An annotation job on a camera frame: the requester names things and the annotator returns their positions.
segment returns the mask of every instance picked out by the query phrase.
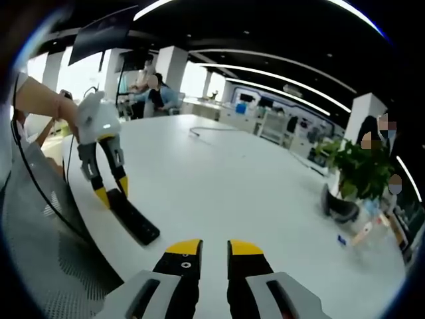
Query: ceiling light strip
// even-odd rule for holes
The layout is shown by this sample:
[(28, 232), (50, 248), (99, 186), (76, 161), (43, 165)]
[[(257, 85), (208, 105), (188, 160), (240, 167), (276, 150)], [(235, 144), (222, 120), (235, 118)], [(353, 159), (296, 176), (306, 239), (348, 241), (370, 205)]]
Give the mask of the ceiling light strip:
[(421, 203), (422, 202), (422, 198), (421, 198), (421, 196), (419, 194), (419, 190), (418, 190), (418, 188), (416, 186), (416, 183), (413, 180), (413, 177), (411, 176), (411, 174), (410, 174), (409, 170), (407, 169), (406, 165), (404, 164), (404, 162), (401, 160), (400, 156), (396, 156), (396, 159), (400, 163), (400, 165), (403, 168), (404, 172), (406, 173), (407, 177), (409, 177), (409, 180), (410, 180), (410, 182), (413, 185), (414, 191), (416, 192), (416, 196), (418, 196), (419, 203)]
[(263, 74), (266, 76), (271, 76), (272, 78), (278, 78), (280, 80), (298, 85), (302, 88), (305, 88), (306, 90), (312, 91), (313, 93), (316, 93), (317, 95), (320, 95), (321, 97), (327, 99), (328, 101), (338, 105), (340, 108), (342, 108), (344, 111), (351, 113), (351, 110), (346, 107), (344, 104), (336, 101), (334, 98), (326, 95), (325, 93), (322, 93), (308, 85), (305, 85), (303, 83), (300, 83), (298, 81), (292, 80), (290, 78), (286, 78), (285, 76), (280, 76), (274, 73), (270, 73), (270, 72), (265, 72), (265, 71), (261, 71), (261, 70), (256, 70), (255, 68), (245, 68), (244, 66), (236, 66), (236, 65), (229, 65), (229, 64), (213, 64), (213, 63), (197, 63), (199, 66), (211, 66), (211, 67), (215, 67), (215, 68), (233, 68), (235, 70), (241, 70), (241, 71), (248, 71), (248, 72), (253, 72), (253, 73), (258, 73), (258, 74)]
[(324, 109), (320, 108), (319, 106), (314, 105), (313, 103), (307, 102), (306, 100), (303, 100), (302, 98), (298, 98), (297, 96), (294, 96), (292, 94), (288, 94), (286, 92), (276, 90), (275, 88), (270, 88), (269, 86), (265, 86), (265, 85), (257, 84), (257, 83), (253, 83), (253, 82), (248, 82), (248, 81), (243, 81), (243, 80), (237, 80), (235, 78), (226, 78), (226, 81), (236, 82), (236, 83), (241, 83), (241, 84), (246, 84), (246, 85), (251, 85), (251, 86), (256, 86), (257, 88), (262, 88), (264, 90), (269, 90), (269, 91), (272, 91), (272, 92), (275, 92), (275, 93), (278, 93), (278, 94), (287, 96), (288, 98), (292, 98), (294, 100), (297, 100), (298, 102), (301, 102), (301, 103), (303, 103), (305, 105), (308, 105), (308, 106), (314, 108), (315, 110), (317, 110), (319, 112), (322, 112), (325, 115), (328, 115), (328, 116), (331, 115), (331, 113), (329, 113), (328, 111), (325, 111)]
[(323, 75), (323, 76), (327, 77), (329, 80), (332, 80), (333, 82), (338, 83), (339, 85), (343, 86), (347, 90), (350, 90), (354, 94), (357, 93), (357, 91), (354, 88), (351, 88), (350, 86), (346, 85), (344, 82), (341, 82), (337, 78), (334, 78), (333, 76), (331, 76), (327, 73), (324, 73), (323, 71), (317, 70), (316, 68), (314, 68), (310, 65), (300, 63), (298, 61), (291, 60), (291, 59), (288, 59), (288, 58), (284, 58), (284, 57), (281, 57), (281, 56), (278, 56), (278, 55), (273, 55), (273, 54), (268, 54), (268, 53), (263, 53), (263, 52), (256, 52), (256, 51), (238, 50), (238, 49), (202, 49), (202, 50), (189, 51), (189, 53), (191, 53), (191, 54), (208, 53), (208, 52), (251, 54), (251, 55), (263, 56), (265, 58), (272, 58), (272, 59), (275, 59), (275, 60), (281, 60), (281, 61), (284, 61), (284, 62), (292, 63), (292, 64), (298, 65), (300, 67), (306, 68), (308, 70), (311, 70), (313, 72), (316, 72), (320, 75)]
[(133, 21), (136, 21), (140, 18), (142, 18), (144, 15), (148, 14), (149, 12), (155, 10), (156, 8), (167, 4), (168, 2), (172, 2), (172, 0), (158, 0), (154, 3), (152, 3), (151, 5), (148, 5), (146, 8), (140, 10), (139, 12), (137, 12), (133, 18)]
[(345, 2), (344, 0), (328, 0), (329, 2), (332, 2), (333, 4), (347, 10), (348, 12), (354, 14), (356, 17), (358, 17), (363, 22), (366, 22), (368, 25), (370, 25), (376, 32), (378, 32), (381, 36), (384, 36), (383, 32), (364, 14), (362, 14), (359, 10), (354, 8), (349, 3)]

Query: cable cord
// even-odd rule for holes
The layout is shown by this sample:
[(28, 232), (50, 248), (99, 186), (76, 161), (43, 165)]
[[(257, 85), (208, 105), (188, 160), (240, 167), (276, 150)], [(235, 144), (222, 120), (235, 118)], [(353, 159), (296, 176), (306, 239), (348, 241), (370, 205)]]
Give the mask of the cable cord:
[(88, 88), (88, 90), (84, 93), (84, 95), (82, 96), (82, 98), (85, 98), (85, 97), (86, 97), (86, 95), (87, 95), (87, 93), (88, 93), (88, 91), (90, 91), (91, 89), (94, 89), (94, 92), (97, 92), (97, 91), (98, 91), (98, 89), (97, 89), (95, 86), (91, 86), (91, 87), (89, 87), (89, 88)]
[(89, 243), (89, 241), (87, 240), (87, 238), (80, 232), (80, 231), (78, 231), (74, 226), (72, 226), (71, 224), (70, 224), (70, 222), (69, 221), (67, 221), (63, 216), (62, 216), (62, 214), (60, 214), (59, 213), (59, 211), (53, 206), (53, 204), (50, 202), (50, 200), (47, 198), (47, 196), (44, 194), (44, 192), (42, 191), (42, 189), (41, 189), (41, 187), (40, 187), (40, 185), (39, 185), (39, 183), (36, 181), (36, 179), (35, 179), (35, 176), (34, 176), (34, 174), (33, 174), (33, 171), (31, 170), (31, 168), (30, 168), (30, 166), (29, 166), (29, 164), (28, 164), (28, 161), (27, 161), (27, 158), (25, 157), (25, 153), (24, 153), (24, 151), (23, 151), (23, 148), (22, 148), (22, 144), (21, 144), (21, 136), (20, 136), (20, 134), (19, 134), (19, 131), (18, 131), (18, 125), (17, 125), (17, 119), (16, 119), (16, 91), (17, 91), (17, 87), (18, 87), (18, 79), (19, 79), (19, 76), (18, 76), (18, 78), (16, 79), (16, 82), (15, 82), (15, 89), (14, 89), (14, 91), (13, 91), (13, 120), (12, 120), (12, 123), (11, 123), (11, 125), (12, 125), (12, 127), (13, 127), (13, 131), (12, 131), (12, 134), (13, 134), (13, 138), (14, 138), (14, 140), (15, 140), (15, 142), (16, 142), (16, 144), (18, 145), (18, 148), (19, 148), (19, 153), (21, 154), (21, 157), (22, 157), (22, 160), (23, 160), (23, 162), (24, 162), (24, 165), (25, 165), (25, 167), (26, 167), (26, 169), (27, 169), (27, 171), (28, 171), (28, 173), (29, 173), (29, 175), (30, 175), (30, 177), (31, 177), (31, 180), (33, 181), (33, 183), (34, 183), (34, 186), (35, 186), (35, 188), (37, 189), (37, 191), (39, 191), (39, 193), (40, 193), (40, 195), (41, 195), (41, 197), (46, 201), (46, 203), (47, 203), (47, 205), (53, 210), (53, 212), (54, 212), (54, 214), (66, 225), (66, 226), (68, 226), (68, 228), (72, 231), (72, 232), (74, 232), (76, 235), (78, 235), (83, 241), (85, 241), (86, 243)]
[(71, 146), (69, 147), (69, 156), (68, 156), (68, 163), (66, 164), (66, 183), (69, 185), (69, 163), (71, 162), (71, 153), (72, 153), (72, 145), (74, 143), (75, 136), (73, 135), (71, 137)]
[(201, 136), (199, 133), (196, 133), (194, 130), (210, 130), (210, 131), (235, 131), (240, 132), (240, 130), (237, 130), (236, 128), (207, 128), (204, 126), (195, 126), (193, 128), (189, 128), (190, 133), (194, 133), (196, 136)]
[(291, 151), (289, 151), (289, 154), (292, 155), (293, 158), (295, 158), (297, 161), (299, 161), (302, 165), (304, 165), (306, 168), (311, 169), (313, 171), (315, 171), (316, 173), (318, 173), (321, 176), (325, 176), (325, 174), (321, 173), (320, 171), (318, 171), (317, 169), (315, 169), (313, 166), (307, 165), (306, 163), (304, 163), (303, 161), (301, 161), (294, 153), (292, 153)]

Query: white table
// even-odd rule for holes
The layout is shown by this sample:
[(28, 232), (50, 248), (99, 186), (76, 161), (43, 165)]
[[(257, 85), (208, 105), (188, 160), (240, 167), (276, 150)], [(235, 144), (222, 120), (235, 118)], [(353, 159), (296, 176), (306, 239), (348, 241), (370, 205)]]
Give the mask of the white table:
[[(393, 236), (359, 253), (342, 248), (342, 231), (320, 210), (325, 180), (287, 150), (194, 115), (123, 124), (121, 141), (129, 200), (161, 230), (138, 245), (104, 208), (80, 171), (74, 143), (70, 186), (98, 248), (123, 280), (151, 270), (178, 241), (204, 240), (195, 318), (230, 318), (226, 301), (228, 239), (257, 244), (274, 271), (285, 271), (318, 295), (333, 319), (376, 318), (405, 277)], [(70, 138), (64, 141), (68, 159)], [(104, 154), (98, 163), (106, 187), (115, 187)]]

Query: display screen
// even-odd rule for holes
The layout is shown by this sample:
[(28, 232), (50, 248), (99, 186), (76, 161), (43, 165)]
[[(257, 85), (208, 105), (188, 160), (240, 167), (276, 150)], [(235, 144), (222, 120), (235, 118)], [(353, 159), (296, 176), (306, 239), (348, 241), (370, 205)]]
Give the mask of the display screen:
[(148, 56), (147, 50), (134, 50), (120, 54), (119, 61), (116, 64), (115, 72), (121, 72), (124, 63), (125, 71), (143, 70)]
[(261, 98), (258, 105), (260, 106), (268, 106), (269, 108), (273, 107), (273, 100), (270, 100), (268, 98)]
[(241, 101), (251, 102), (253, 99), (254, 99), (254, 97), (252, 95), (249, 95), (249, 94), (241, 94), (240, 95)]
[(93, 23), (78, 32), (72, 48), (69, 65), (92, 54), (117, 48), (124, 42), (129, 26), (139, 6), (117, 11)]

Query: ceiling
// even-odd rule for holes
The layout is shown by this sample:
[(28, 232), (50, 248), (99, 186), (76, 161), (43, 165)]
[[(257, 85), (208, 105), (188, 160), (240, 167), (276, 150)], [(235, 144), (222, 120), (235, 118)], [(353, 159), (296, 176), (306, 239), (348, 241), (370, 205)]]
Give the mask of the ceiling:
[[(83, 27), (104, 15), (145, 1), (77, 1), (69, 17), (54, 31)], [(374, 21), (390, 41), (350, 12), (326, 0), (174, 0), (133, 22), (141, 37), (127, 40), (126, 47), (160, 49), (177, 45), (188, 51), (238, 49), (272, 54), (310, 66), (338, 79), (354, 91), (328, 77), (294, 63), (246, 53), (202, 52), (217, 63), (271, 72), (304, 83), (351, 108), (356, 96), (373, 92), (390, 109), (411, 95), (412, 80), (420, 60), (413, 37), (415, 19), (408, 1), (355, 0), (351, 3)], [(66, 41), (73, 41), (74, 36)], [(204, 62), (190, 56), (195, 62)], [(231, 70), (242, 80), (282, 90), (285, 81), (252, 72)], [(331, 113), (330, 120), (345, 127), (349, 113), (334, 103), (300, 88), (303, 99)]]

